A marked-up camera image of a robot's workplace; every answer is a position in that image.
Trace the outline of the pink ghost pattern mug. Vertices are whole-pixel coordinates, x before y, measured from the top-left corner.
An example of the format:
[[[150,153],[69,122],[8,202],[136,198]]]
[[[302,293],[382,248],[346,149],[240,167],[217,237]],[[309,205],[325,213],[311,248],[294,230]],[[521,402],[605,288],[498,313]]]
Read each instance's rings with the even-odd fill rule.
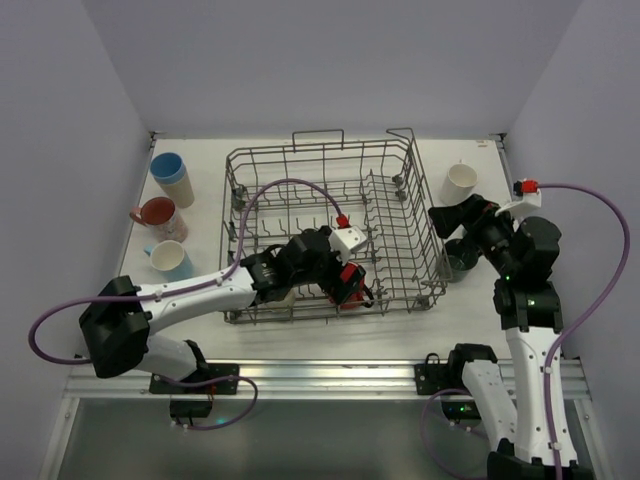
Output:
[[[141,207],[134,207],[129,217],[147,228],[158,242],[184,242],[188,236],[188,227],[177,206],[167,197],[151,198]]]

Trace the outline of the light blue faceted mug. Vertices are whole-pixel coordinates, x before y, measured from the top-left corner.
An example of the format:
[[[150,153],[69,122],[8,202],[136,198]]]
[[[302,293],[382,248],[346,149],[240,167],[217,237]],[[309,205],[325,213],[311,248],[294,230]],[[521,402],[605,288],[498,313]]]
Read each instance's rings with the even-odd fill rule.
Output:
[[[170,282],[192,278],[194,267],[180,242],[165,240],[143,249],[153,270]]]

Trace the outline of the blue plastic tumbler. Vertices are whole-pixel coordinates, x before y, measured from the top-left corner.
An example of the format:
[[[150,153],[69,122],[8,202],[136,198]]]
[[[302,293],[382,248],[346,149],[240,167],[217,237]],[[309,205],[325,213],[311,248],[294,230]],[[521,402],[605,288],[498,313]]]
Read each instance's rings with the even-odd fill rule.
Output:
[[[151,160],[149,171],[159,185],[173,185],[187,174],[182,157],[172,152],[154,157]]]

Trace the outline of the white faceted ceramic mug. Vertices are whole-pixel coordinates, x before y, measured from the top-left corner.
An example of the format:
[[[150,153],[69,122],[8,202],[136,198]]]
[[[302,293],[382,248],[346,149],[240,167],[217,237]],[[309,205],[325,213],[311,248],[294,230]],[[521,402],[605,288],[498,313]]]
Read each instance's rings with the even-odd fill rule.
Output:
[[[439,199],[446,206],[453,206],[466,200],[478,183],[477,171],[468,164],[459,162],[452,165],[444,177]]]

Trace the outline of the dark green mug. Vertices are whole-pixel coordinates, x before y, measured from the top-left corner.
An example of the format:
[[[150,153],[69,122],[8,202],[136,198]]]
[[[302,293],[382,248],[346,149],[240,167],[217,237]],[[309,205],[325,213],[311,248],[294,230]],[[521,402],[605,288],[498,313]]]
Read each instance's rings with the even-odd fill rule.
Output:
[[[469,241],[458,238],[448,240],[444,249],[446,254],[457,258],[474,257],[478,255],[477,248]]]

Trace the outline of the dark grey mug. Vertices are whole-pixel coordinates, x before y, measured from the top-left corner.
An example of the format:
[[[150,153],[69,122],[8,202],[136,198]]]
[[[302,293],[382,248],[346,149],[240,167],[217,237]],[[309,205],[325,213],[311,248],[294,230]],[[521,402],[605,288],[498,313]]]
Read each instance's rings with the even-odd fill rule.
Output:
[[[451,268],[451,283],[462,282],[467,275],[477,266],[477,255],[456,256],[449,254],[448,261]]]

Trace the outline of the red mug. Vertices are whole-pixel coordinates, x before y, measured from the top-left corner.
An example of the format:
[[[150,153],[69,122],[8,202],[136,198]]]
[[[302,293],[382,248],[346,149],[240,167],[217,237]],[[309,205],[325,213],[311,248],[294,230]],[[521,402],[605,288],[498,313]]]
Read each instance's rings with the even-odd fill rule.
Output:
[[[329,300],[341,310],[372,308],[373,294],[365,283],[366,271],[349,262],[340,273],[333,274],[324,287]]]

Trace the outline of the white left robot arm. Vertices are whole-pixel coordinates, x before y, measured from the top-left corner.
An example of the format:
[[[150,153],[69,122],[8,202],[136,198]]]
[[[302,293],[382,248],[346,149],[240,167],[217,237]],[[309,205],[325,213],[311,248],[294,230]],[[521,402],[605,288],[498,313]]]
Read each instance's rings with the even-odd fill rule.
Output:
[[[111,280],[79,319],[95,374],[102,379],[141,370],[173,381],[203,374],[197,344],[162,330],[211,312],[281,305],[300,286],[316,285],[343,305],[359,291],[363,268],[344,272],[368,243],[356,226],[306,229],[284,246],[270,247],[209,275],[165,284]]]

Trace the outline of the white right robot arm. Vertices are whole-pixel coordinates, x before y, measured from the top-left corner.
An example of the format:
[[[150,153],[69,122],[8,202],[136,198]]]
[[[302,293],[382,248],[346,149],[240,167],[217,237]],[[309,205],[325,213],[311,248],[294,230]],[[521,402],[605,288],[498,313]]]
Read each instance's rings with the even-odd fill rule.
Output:
[[[511,353],[515,392],[508,393],[497,358],[485,345],[459,344],[447,362],[458,389],[473,397],[488,435],[488,478],[593,478],[580,466],[569,433],[555,345],[563,319],[549,277],[560,253],[560,230],[538,216],[517,221],[480,195],[432,207],[428,215],[442,239],[463,228],[463,245],[498,274],[493,302]]]

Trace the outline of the cream and brown mug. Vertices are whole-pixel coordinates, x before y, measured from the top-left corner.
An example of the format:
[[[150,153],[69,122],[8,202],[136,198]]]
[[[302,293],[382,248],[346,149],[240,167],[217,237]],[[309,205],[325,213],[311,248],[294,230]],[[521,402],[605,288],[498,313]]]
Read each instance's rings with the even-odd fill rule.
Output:
[[[270,301],[264,304],[264,307],[271,312],[282,312],[293,308],[296,302],[295,292],[289,290],[281,300]]]

